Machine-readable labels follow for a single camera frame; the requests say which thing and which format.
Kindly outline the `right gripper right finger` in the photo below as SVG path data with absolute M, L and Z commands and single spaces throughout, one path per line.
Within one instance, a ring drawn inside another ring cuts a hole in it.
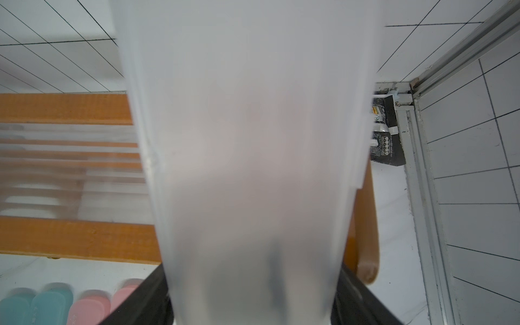
M 332 325 L 402 324 L 346 265 L 341 266 L 330 323 Z

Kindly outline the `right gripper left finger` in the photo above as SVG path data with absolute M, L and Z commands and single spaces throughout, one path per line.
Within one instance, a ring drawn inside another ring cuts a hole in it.
M 163 264 L 116 308 L 101 325 L 172 325 L 174 312 Z

